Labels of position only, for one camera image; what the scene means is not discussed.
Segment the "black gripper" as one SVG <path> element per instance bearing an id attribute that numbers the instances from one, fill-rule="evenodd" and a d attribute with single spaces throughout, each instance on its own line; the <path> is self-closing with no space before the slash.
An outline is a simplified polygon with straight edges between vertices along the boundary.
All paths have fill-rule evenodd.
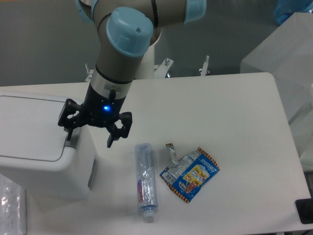
<path id="1" fill-rule="evenodd" d="M 95 127 L 106 127 L 109 132 L 107 148 L 120 138 L 126 139 L 133 123 L 132 113 L 119 113 L 126 98 L 115 99 L 112 103 L 108 98 L 98 94 L 91 85 L 88 86 L 83 104 L 67 98 L 59 115 L 58 125 L 67 132 L 66 141 L 70 141 L 73 130 L 85 124 Z M 116 126 L 121 121 L 122 127 Z"/>

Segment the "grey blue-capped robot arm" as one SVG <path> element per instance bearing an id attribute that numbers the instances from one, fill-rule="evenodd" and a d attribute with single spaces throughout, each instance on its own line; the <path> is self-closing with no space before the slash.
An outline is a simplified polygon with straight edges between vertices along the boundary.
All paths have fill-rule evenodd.
<path id="1" fill-rule="evenodd" d="M 75 129 L 85 125 L 105 128 L 107 146 L 127 138 L 133 122 L 122 105 L 156 32 L 171 24 L 201 19 L 204 0 L 94 0 L 78 1 L 83 13 L 95 24 L 100 52 L 83 103 L 67 99 L 58 125 L 70 141 Z"/>

